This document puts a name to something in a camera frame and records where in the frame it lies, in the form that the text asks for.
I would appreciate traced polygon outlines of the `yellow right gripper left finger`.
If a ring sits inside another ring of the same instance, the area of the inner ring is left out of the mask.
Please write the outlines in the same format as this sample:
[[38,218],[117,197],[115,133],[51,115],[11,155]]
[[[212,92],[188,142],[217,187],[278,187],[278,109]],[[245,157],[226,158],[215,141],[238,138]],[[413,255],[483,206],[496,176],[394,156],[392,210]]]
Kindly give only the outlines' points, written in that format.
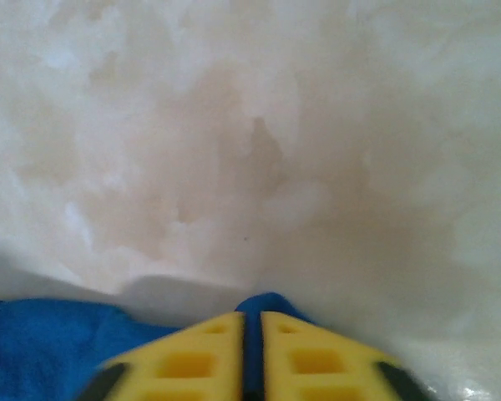
[[104,362],[78,400],[241,400],[244,318],[230,312]]

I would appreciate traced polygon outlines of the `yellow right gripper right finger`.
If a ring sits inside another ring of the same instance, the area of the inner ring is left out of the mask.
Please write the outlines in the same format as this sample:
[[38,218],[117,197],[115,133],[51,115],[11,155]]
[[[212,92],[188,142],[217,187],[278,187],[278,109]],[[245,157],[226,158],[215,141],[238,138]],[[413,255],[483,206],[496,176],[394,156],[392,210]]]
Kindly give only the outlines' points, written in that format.
[[394,357],[279,312],[261,314],[266,400],[424,400]]

